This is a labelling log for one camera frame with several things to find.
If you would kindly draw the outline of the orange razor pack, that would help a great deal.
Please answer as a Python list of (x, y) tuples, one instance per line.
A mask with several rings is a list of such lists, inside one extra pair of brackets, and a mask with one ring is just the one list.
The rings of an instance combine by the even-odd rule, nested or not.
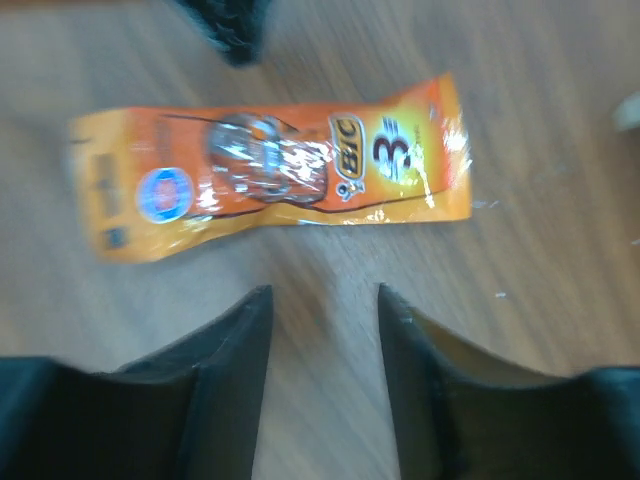
[(257, 227), (452, 222), (472, 214), (451, 75), (374, 103), (124, 107), (70, 124), (94, 249), (147, 263)]

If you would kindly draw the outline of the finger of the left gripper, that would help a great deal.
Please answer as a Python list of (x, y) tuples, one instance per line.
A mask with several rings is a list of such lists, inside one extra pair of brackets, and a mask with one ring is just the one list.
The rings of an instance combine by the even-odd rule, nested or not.
[(260, 57), (269, 0), (181, 0), (180, 8), (233, 67)]

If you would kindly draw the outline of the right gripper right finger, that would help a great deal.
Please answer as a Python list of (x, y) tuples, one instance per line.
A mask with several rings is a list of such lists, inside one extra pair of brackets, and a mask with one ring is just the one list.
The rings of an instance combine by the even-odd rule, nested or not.
[(635, 479), (639, 371), (548, 375), (496, 356), (387, 285), (378, 325), (404, 479)]

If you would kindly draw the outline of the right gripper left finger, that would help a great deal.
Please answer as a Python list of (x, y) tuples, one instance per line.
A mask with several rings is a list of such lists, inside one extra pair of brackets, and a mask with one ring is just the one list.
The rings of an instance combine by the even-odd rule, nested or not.
[(248, 479), (273, 327), (261, 286), (113, 372), (1, 361), (5, 479)]

